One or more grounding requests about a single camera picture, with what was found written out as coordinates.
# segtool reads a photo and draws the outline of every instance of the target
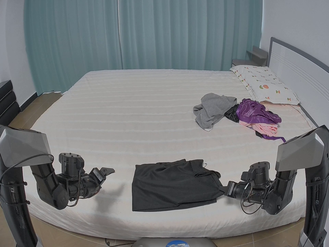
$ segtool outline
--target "bed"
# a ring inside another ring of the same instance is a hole
[[[283,81],[286,85],[293,87],[289,78],[282,75],[290,72],[282,64],[285,55],[274,43],[271,42],[270,65],[277,68],[277,75],[286,80]],[[228,237],[281,226],[303,217],[306,199],[303,170],[296,176],[292,202],[274,216],[263,210],[245,215],[238,200],[224,196],[215,204],[197,208],[132,212],[131,182],[136,164],[201,158],[208,169],[220,172],[221,182],[227,184],[229,180],[239,181],[242,171],[247,171],[252,163],[269,161],[270,176],[274,177],[281,140],[261,139],[254,131],[227,118],[215,124],[210,132],[197,125],[192,108],[209,92],[234,96],[238,102],[250,98],[233,72],[152,69],[87,73],[32,129],[47,134],[55,156],[61,152],[77,153],[85,160],[86,172],[93,167],[111,167],[116,173],[108,176],[97,196],[80,200],[74,208],[56,210],[39,199],[35,180],[30,170],[24,169],[31,214],[73,232],[129,240]],[[305,111],[309,99],[301,100]],[[320,123],[326,120],[316,116],[314,119],[310,113],[309,118],[298,106],[266,106],[282,118],[278,134],[287,140],[314,129],[316,119]],[[54,168],[60,173],[58,160]]]

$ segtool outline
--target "black pants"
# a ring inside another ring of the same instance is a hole
[[[220,173],[202,167],[203,160],[185,159],[136,165],[132,183],[133,211],[193,208],[216,202]]]

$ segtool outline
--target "white label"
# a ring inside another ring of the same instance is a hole
[[[235,183],[232,182],[231,187],[230,187],[230,190],[228,191],[228,195],[231,195],[231,194],[232,194],[232,191],[233,191],[234,185],[235,185]]]
[[[99,181],[103,181],[101,175],[97,172],[96,169],[94,169],[93,173],[95,174],[95,176],[99,179]]]

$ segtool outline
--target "white headboard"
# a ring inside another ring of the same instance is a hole
[[[297,94],[301,108],[313,123],[329,128],[329,67],[273,37],[267,66]]]

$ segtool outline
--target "white wall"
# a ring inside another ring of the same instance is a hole
[[[329,66],[329,0],[263,0],[262,49],[271,37]]]
[[[0,0],[0,80],[11,80],[21,106],[35,92],[24,38],[24,0]]]

